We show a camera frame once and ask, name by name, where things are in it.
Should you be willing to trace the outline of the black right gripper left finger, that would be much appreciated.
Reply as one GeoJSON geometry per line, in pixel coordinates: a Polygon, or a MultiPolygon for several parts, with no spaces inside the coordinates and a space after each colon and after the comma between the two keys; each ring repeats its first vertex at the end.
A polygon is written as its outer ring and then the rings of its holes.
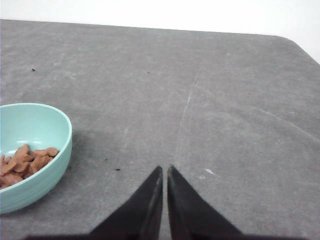
{"type": "Polygon", "coordinates": [[[163,210],[163,170],[157,166],[132,196],[90,235],[101,240],[157,240],[163,210]]]}

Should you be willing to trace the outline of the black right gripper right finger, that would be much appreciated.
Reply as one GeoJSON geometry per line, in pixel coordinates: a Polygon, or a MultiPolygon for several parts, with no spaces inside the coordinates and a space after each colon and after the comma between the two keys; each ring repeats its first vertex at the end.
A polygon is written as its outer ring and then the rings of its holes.
{"type": "Polygon", "coordinates": [[[167,204],[173,240],[227,240],[244,236],[173,165],[167,171],[167,204]]]}

